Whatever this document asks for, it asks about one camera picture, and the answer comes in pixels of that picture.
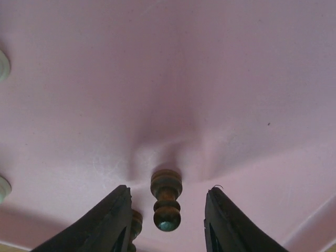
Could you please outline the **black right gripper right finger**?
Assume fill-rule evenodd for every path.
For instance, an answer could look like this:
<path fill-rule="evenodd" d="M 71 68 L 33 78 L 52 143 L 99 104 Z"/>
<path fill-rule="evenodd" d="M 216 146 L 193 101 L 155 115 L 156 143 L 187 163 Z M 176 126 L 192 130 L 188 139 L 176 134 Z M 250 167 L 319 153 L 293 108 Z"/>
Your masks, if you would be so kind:
<path fill-rule="evenodd" d="M 206 250 L 286 251 L 254 224 L 218 187 L 207 192 L 205 204 Z"/>

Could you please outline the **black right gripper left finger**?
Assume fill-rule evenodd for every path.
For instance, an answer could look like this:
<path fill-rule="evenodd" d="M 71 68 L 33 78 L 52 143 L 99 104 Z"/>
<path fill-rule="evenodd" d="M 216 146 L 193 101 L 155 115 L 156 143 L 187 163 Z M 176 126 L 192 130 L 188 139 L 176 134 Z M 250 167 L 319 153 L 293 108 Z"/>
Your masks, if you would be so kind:
<path fill-rule="evenodd" d="M 130 188 L 119 185 L 83 217 L 33 251 L 127 251 L 131 219 Z"/>

